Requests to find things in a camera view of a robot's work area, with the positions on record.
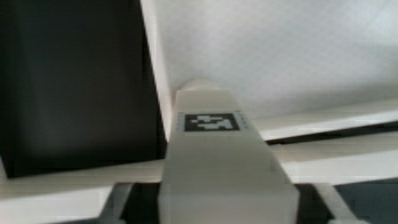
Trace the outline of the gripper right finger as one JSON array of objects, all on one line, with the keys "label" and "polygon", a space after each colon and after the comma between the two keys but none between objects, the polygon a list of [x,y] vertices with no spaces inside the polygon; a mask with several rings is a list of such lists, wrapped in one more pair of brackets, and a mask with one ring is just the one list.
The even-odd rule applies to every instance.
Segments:
[{"label": "gripper right finger", "polygon": [[328,224],[370,224],[354,215],[335,186],[328,183],[315,183],[313,186],[335,216]]}]

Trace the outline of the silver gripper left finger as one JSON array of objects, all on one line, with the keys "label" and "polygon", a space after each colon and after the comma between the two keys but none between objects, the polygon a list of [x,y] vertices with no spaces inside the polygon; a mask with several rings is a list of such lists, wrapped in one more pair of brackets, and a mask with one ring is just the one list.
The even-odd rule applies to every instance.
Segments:
[{"label": "silver gripper left finger", "polygon": [[95,218],[93,224],[127,224],[123,213],[130,200],[132,189],[132,183],[118,183],[114,185],[100,216]]}]

